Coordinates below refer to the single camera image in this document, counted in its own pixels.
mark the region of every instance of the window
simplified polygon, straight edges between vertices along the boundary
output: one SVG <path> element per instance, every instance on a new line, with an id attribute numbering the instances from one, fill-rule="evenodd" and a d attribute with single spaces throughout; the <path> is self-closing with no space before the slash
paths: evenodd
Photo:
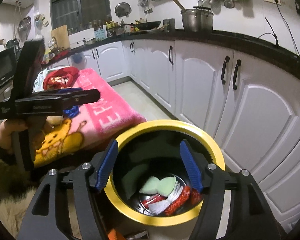
<path id="1" fill-rule="evenodd" d="M 109 0 L 51 0 L 53 29 L 67 25 L 80 31 L 94 20 L 111 17 Z"/>

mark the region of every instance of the human hand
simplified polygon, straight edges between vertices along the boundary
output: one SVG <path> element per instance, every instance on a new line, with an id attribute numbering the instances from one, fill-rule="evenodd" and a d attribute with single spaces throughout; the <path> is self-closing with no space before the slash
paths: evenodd
<path id="1" fill-rule="evenodd" d="M 13 154 L 12 138 L 13 132 L 21 132 L 27 130 L 29 127 L 26 121 L 22 119 L 7 119 L 0 124 L 0 147 L 5 149 L 9 154 Z M 32 146 L 35 150 L 39 150 L 42 147 L 45 134 L 52 131 L 52 126 L 49 123 L 45 123 L 43 130 L 34 136 Z"/>

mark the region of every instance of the pink blanket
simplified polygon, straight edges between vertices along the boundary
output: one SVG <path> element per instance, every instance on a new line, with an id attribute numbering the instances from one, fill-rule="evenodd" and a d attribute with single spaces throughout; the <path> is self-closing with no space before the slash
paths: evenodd
<path id="1" fill-rule="evenodd" d="M 125 131 L 146 119 L 133 110 L 93 69 L 84 69 L 73 87 L 98 89 L 98 102 L 80 106 L 80 113 L 46 135 L 36 152 L 36 167 L 46 165 L 82 148 L 92 148 L 119 131 Z"/>

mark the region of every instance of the wooden cutting board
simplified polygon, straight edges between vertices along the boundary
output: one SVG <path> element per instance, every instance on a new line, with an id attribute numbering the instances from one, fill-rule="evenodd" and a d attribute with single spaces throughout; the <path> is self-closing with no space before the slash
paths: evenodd
<path id="1" fill-rule="evenodd" d="M 63 25 L 51 31 L 51 38 L 55 37 L 59 48 L 69 49 L 70 41 L 68 36 L 67 25 Z"/>

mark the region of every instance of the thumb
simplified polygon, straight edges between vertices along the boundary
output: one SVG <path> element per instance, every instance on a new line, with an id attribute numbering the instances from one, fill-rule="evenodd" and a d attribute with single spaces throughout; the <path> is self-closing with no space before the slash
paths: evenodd
<path id="1" fill-rule="evenodd" d="M 10 135 L 13 132 L 21 132 L 27 130 L 28 126 L 22 119 L 8 119 L 4 121 L 4 130 L 2 131 L 5 135 Z"/>

